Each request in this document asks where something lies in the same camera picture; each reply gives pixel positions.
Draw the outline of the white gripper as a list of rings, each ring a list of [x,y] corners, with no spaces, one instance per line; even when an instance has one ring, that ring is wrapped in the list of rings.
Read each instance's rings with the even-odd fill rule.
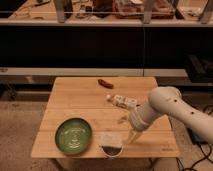
[[[142,107],[138,106],[130,111],[129,116],[123,116],[120,119],[118,119],[117,123],[122,124],[125,122],[130,122],[130,125],[134,130],[129,131],[128,138],[126,140],[127,144],[135,142],[141,135],[142,131],[146,130],[149,127],[149,124],[146,123],[142,119]]]

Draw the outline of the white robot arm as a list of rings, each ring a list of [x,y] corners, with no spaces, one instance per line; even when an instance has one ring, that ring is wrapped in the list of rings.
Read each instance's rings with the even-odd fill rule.
[[[182,122],[208,143],[213,144],[213,117],[187,104],[175,87],[152,89],[145,102],[130,110],[127,143],[135,142],[155,120],[166,114]]]

